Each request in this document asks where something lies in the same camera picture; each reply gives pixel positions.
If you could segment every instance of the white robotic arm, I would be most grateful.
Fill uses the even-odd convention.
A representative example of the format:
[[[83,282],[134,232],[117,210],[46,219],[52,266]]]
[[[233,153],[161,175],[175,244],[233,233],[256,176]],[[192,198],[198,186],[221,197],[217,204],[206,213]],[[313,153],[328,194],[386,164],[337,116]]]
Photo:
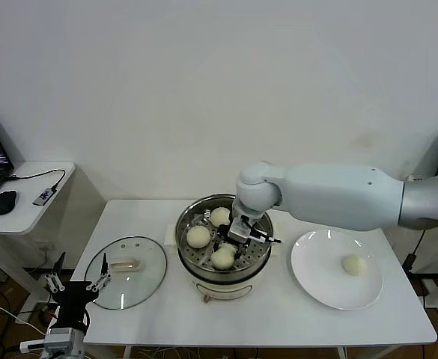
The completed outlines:
[[[268,209],[349,230],[438,226],[438,176],[401,182],[373,167],[258,162],[240,173],[236,186],[228,236],[239,243]]]

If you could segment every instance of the white wall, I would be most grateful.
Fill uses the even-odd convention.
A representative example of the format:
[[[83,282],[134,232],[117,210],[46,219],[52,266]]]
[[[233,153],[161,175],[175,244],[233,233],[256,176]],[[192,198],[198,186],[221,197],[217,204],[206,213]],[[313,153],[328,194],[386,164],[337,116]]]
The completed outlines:
[[[233,191],[257,159],[430,170],[438,1],[0,1],[0,124],[106,199]]]

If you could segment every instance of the glass lid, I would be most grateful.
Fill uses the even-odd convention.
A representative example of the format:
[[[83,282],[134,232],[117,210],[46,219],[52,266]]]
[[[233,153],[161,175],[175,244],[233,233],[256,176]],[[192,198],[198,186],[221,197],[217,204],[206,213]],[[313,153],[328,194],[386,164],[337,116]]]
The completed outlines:
[[[85,280],[99,279],[104,253],[111,281],[94,303],[121,310],[142,303],[155,293],[165,276],[167,258],[162,247],[146,237],[125,237],[103,248],[92,259]]]

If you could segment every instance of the computer mouse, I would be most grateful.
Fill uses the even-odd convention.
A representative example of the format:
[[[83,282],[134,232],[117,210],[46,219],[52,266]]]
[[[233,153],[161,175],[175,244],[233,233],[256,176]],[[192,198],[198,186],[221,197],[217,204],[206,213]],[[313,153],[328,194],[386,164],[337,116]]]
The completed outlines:
[[[0,193],[0,215],[5,215],[14,209],[16,205],[16,197],[16,191]]]

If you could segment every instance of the steamed bun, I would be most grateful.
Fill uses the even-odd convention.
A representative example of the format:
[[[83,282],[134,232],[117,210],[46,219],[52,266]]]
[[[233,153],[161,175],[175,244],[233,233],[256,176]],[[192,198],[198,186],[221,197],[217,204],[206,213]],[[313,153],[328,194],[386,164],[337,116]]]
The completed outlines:
[[[195,249],[203,248],[210,242],[210,232],[204,226],[195,226],[187,232],[187,243]]]
[[[215,208],[212,213],[210,213],[210,222],[214,227],[219,228],[221,224],[229,225],[231,222],[228,220],[228,214],[230,210],[225,207]]]
[[[363,275],[367,271],[367,261],[357,254],[343,257],[341,266],[348,274],[354,276]]]
[[[218,270],[229,269],[235,262],[235,251],[236,249],[233,245],[222,243],[219,249],[210,256],[212,266]]]

